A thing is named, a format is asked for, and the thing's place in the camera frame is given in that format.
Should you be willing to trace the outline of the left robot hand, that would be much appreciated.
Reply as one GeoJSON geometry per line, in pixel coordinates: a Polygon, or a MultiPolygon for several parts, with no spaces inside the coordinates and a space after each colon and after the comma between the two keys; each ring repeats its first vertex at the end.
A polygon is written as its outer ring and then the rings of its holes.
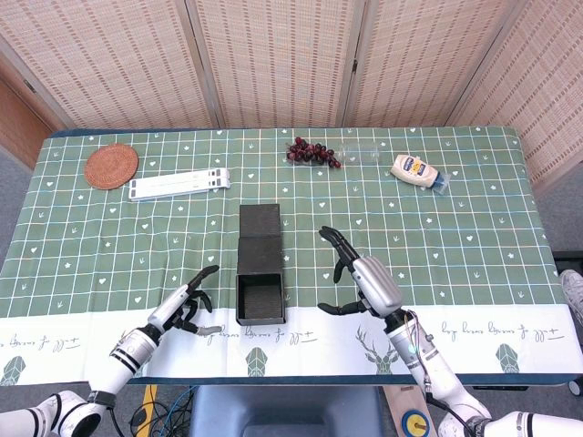
{"type": "Polygon", "coordinates": [[[221,326],[201,327],[192,322],[202,304],[208,313],[213,308],[209,295],[199,286],[209,275],[219,270],[219,265],[210,265],[202,269],[190,282],[175,289],[148,317],[147,325],[141,328],[154,342],[167,331],[176,328],[186,332],[210,336],[222,332],[221,326]]]}

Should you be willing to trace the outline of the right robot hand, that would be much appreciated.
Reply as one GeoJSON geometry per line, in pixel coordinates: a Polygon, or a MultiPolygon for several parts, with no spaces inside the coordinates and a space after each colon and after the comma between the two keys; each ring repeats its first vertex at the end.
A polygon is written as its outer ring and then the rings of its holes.
{"type": "Polygon", "coordinates": [[[337,229],[322,226],[319,234],[331,243],[339,257],[334,267],[333,282],[338,283],[343,270],[348,269],[359,289],[357,301],[342,306],[320,302],[317,305],[320,310],[333,316],[369,312],[376,318],[384,319],[402,307],[402,293],[379,259],[361,257],[337,229]]]}

